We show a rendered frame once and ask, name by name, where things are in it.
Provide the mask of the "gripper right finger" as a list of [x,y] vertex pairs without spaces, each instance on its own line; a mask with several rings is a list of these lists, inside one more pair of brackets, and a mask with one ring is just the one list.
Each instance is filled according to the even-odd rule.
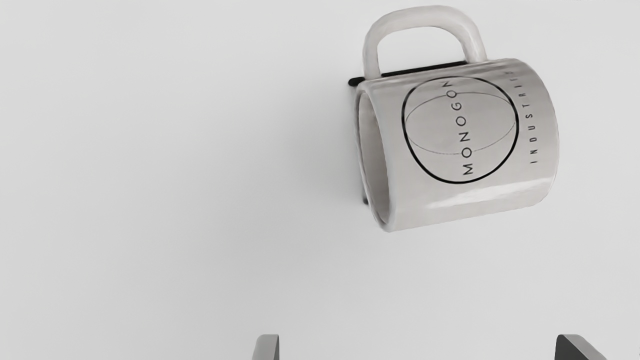
[[555,360],[608,360],[578,334],[560,334],[555,343]]

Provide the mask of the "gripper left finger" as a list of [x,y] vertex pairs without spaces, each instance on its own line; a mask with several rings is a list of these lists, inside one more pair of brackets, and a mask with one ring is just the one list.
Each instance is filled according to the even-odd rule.
[[254,344],[251,360],[281,360],[279,335],[276,333],[260,335]]

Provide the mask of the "white printed mug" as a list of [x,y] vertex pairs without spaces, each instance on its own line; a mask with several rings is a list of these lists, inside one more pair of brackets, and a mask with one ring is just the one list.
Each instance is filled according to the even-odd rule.
[[[387,35],[439,28],[462,63],[383,74]],[[560,159],[546,86],[525,62],[488,59],[477,25],[450,6],[393,11],[375,21],[352,79],[363,194],[378,226],[401,231],[531,207],[550,192]]]

